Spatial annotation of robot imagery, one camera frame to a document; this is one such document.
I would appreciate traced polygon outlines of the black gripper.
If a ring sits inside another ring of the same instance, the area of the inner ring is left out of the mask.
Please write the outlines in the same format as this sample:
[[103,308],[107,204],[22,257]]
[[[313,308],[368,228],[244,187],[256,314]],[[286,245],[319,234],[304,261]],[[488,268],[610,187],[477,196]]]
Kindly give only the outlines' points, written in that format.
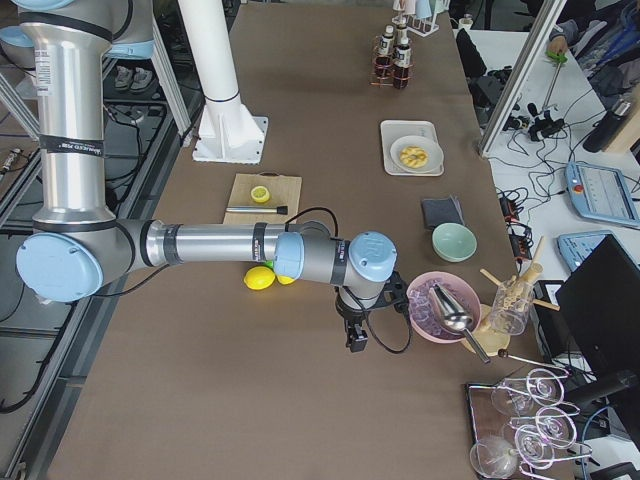
[[359,308],[350,307],[343,299],[340,293],[336,295],[336,311],[342,317],[344,330],[346,334],[346,348],[350,352],[353,350],[353,341],[355,341],[355,351],[362,352],[368,342],[368,334],[363,324],[368,319],[368,312]]

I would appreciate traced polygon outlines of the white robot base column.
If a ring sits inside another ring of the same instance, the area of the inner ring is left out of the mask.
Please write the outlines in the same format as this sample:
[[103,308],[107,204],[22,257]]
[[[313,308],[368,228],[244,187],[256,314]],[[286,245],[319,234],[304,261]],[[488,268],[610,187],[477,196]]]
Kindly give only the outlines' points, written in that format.
[[179,7],[205,97],[193,159],[258,164],[268,119],[241,100],[222,3],[183,0]]

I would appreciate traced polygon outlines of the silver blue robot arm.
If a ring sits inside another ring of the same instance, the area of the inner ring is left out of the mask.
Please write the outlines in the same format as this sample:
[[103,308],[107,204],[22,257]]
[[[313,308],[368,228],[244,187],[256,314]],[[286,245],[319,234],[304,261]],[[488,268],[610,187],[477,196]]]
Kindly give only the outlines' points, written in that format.
[[29,288],[72,302],[145,267],[271,261],[280,276],[336,289],[354,352],[374,336],[372,311],[407,312],[396,248],[377,232],[343,240],[317,222],[189,226],[118,219],[105,200],[102,60],[152,55],[153,5],[22,1],[18,8],[34,45],[43,161],[43,205],[16,256]]

